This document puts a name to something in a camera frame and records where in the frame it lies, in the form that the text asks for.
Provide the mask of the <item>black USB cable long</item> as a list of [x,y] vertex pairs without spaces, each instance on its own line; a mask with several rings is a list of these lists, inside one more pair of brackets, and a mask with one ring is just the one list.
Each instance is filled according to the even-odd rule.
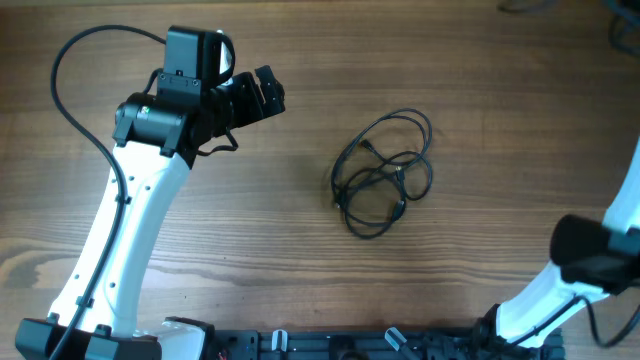
[[[542,12],[553,7],[558,0],[503,0],[496,9],[504,14],[524,15]],[[608,25],[609,45],[625,55],[639,58],[639,44],[632,44],[629,38],[639,32],[639,0],[605,0],[612,18]]]

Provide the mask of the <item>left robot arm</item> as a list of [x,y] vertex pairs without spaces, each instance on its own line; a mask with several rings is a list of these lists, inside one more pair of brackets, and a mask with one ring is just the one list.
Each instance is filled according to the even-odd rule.
[[115,113],[111,171],[71,277],[45,319],[24,319],[15,338],[27,359],[218,359],[212,325],[169,317],[137,327],[144,274],[166,213],[205,144],[278,115],[284,89],[268,66],[235,72],[231,38],[173,26],[144,88]]

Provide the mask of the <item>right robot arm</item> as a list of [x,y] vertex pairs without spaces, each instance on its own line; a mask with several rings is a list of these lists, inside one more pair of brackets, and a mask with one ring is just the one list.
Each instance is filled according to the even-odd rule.
[[601,348],[620,343],[639,323],[639,312],[618,334],[602,340],[593,305],[639,285],[639,150],[601,221],[566,215],[556,224],[549,261],[515,297],[490,316],[488,338],[496,356],[537,349],[579,311],[588,312],[592,337]]

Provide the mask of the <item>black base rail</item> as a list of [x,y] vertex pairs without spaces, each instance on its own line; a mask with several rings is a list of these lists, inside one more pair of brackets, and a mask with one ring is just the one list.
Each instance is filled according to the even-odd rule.
[[470,328],[427,331],[272,332],[217,330],[203,352],[212,360],[525,359],[564,360],[562,333],[539,348],[512,347]]

